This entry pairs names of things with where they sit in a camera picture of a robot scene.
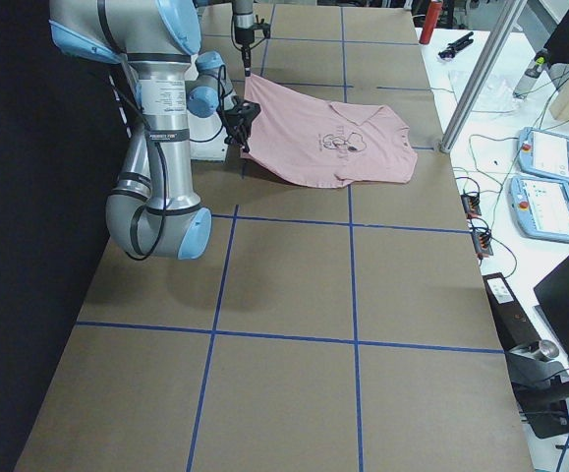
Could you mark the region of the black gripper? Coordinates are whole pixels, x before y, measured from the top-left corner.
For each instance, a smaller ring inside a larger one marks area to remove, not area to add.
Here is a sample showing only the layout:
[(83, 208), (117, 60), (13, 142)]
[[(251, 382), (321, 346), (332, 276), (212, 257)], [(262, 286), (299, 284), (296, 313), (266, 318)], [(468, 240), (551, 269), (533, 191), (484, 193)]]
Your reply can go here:
[(252, 124), (261, 111), (258, 103), (240, 97), (224, 98), (219, 106), (219, 118), (226, 132), (226, 143), (239, 143), (243, 152), (249, 153), (249, 137)]
[(256, 40), (253, 26), (242, 28), (233, 26), (233, 38), (236, 45), (241, 47), (241, 57), (243, 61), (244, 75), (249, 77), (252, 74), (252, 50), (251, 47)]

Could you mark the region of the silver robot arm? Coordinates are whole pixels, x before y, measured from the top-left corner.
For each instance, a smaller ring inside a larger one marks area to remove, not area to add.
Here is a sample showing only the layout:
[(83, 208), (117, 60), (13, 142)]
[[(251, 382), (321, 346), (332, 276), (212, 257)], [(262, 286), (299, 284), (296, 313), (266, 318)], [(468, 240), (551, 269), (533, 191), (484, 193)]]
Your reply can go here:
[(192, 179), (191, 117), (217, 115), (225, 143), (248, 150), (258, 104), (240, 98), (221, 56), (201, 52), (199, 1), (53, 1), (52, 39), (65, 54), (120, 65), (140, 123), (106, 203), (115, 243), (133, 260), (193, 260), (212, 217)]
[(256, 39), (252, 0), (232, 1), (232, 35), (234, 44), (241, 52), (244, 75), (249, 77), (252, 73), (252, 46)]

